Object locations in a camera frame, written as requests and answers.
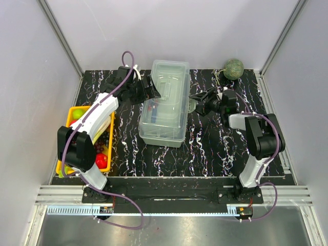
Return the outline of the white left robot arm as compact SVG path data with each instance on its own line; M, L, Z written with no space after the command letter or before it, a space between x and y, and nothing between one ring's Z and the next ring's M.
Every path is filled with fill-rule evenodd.
M142 78L137 66L120 66L105 83L90 108L71 126L57 132L57 157L63 177L69 177L65 167L80 177L86 189L99 202L111 198L110 182L96 164L95 142L111 123L111 114L124 102L136 105L160 98L151 75Z

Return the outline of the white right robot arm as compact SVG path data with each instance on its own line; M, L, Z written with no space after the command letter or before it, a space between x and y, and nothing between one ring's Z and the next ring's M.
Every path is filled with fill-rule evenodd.
M199 115L215 112L220 115L225 127L245 131L249 157L229 196L240 203L250 201L257 195L260 180L269 164L285 150L285 140L276 115L258 114L250 111L248 106L239 111L237 100L241 96L231 89L218 93L215 88L209 88L189 98L195 102L193 111Z

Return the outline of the translucent green tool box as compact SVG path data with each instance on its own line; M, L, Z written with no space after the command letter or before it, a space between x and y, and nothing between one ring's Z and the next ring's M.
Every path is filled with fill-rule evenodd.
M190 95L190 64L183 61L155 60L151 69L154 85L161 98L144 102L139 136L147 145L179 148L186 137ZM151 101L158 101L158 118L151 123L147 111Z

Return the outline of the blue red screwdriver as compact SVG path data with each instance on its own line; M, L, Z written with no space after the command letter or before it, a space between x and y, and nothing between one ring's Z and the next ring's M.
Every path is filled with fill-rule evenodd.
M155 124L158 118L158 106L159 106L159 102L158 101L153 101L151 103L151 123Z

